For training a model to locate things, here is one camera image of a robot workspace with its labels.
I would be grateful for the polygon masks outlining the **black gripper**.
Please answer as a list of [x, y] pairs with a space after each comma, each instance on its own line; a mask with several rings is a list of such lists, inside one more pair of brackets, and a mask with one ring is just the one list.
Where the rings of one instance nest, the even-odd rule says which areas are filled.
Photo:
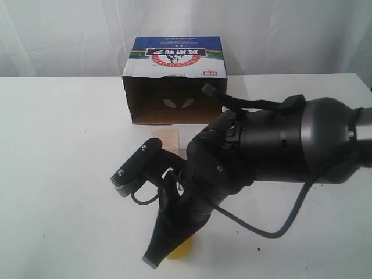
[[240, 137], [247, 111], [223, 112], [187, 146], [187, 159], [161, 149], [167, 165], [159, 210], [143, 260], [164, 260], [210, 219], [229, 195], [253, 183], [241, 153]]

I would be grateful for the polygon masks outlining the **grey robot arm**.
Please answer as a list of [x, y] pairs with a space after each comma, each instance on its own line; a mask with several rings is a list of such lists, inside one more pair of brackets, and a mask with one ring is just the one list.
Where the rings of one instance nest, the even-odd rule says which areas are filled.
[[268, 232], [226, 216], [262, 237], [283, 236], [313, 184], [341, 184], [371, 167], [371, 109], [297, 95], [269, 109], [229, 110], [186, 153], [182, 159], [158, 148], [142, 173], [158, 188], [158, 216], [143, 255], [153, 267], [200, 230], [222, 201], [256, 181], [303, 184], [281, 228]]

